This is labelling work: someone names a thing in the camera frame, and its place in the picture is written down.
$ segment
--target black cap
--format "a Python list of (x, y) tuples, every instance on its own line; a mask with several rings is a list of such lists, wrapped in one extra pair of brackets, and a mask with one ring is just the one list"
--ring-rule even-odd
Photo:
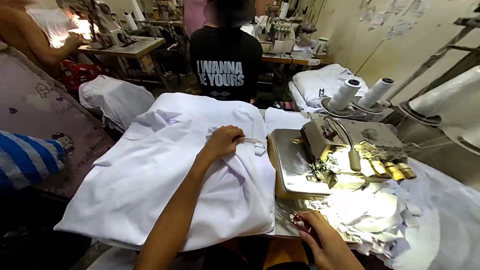
[(212, 0), (204, 8), (207, 22), (219, 27), (240, 27), (251, 22), (257, 13), (247, 0)]
[(393, 79), (390, 78), (383, 78), (382, 81), (388, 84), (392, 84), (394, 82)]
[(351, 85), (353, 85), (353, 86), (357, 86), (357, 85), (360, 84), (360, 82), (357, 81), (357, 80), (355, 80), (355, 79), (349, 79), (349, 80), (348, 80), (348, 83), (351, 84)]

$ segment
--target black t-shirt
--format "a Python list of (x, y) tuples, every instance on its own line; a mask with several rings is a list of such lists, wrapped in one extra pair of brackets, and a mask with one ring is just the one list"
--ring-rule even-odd
[(250, 102), (256, 95), (262, 45), (240, 28), (204, 26), (192, 34), (190, 59), (203, 96)]

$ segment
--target hand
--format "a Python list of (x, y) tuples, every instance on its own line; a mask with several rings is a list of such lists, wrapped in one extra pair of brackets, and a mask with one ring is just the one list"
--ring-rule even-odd
[(300, 237), (312, 249), (315, 264), (321, 270), (365, 270), (338, 232), (328, 224), (318, 211), (299, 213), (317, 232), (319, 243), (308, 233), (300, 231)]
[(243, 131), (236, 126), (222, 126), (215, 130), (205, 144), (200, 155), (211, 162), (221, 159), (224, 155), (235, 153), (237, 143), (245, 137)]
[(77, 44), (77, 46), (90, 44), (90, 40), (85, 39), (82, 34), (69, 32), (70, 37), (65, 42), (71, 42), (73, 44)]

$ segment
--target striped fabric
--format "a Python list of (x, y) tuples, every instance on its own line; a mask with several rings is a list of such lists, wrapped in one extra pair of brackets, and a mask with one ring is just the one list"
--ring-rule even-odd
[(58, 141), (0, 131), (0, 193), (45, 180), (63, 169), (64, 156)]

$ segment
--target wooden table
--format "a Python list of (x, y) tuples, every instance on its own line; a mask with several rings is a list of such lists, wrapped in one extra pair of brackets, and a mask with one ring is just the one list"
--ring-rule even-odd
[(322, 55), (313, 55), (311, 53), (300, 51), (293, 51), (290, 54), (264, 52), (262, 55), (262, 61), (282, 64), (297, 64), (305, 66), (316, 66), (321, 63), (329, 63), (329, 61), (327, 61), (326, 58), (322, 57)]
[(95, 55), (107, 55), (126, 58), (139, 58), (148, 54), (152, 50), (158, 48), (165, 43), (165, 39), (162, 37), (137, 37), (129, 36), (132, 40), (137, 42), (130, 44), (126, 47), (111, 47), (108, 49), (94, 49), (90, 45), (80, 46), (77, 51), (82, 53), (90, 53)]
[(183, 27), (183, 24), (181, 20), (166, 20), (166, 19), (160, 19), (160, 20), (150, 20), (151, 25), (159, 25), (159, 26), (168, 26), (169, 24), (172, 24), (173, 26), (178, 26), (178, 27)]

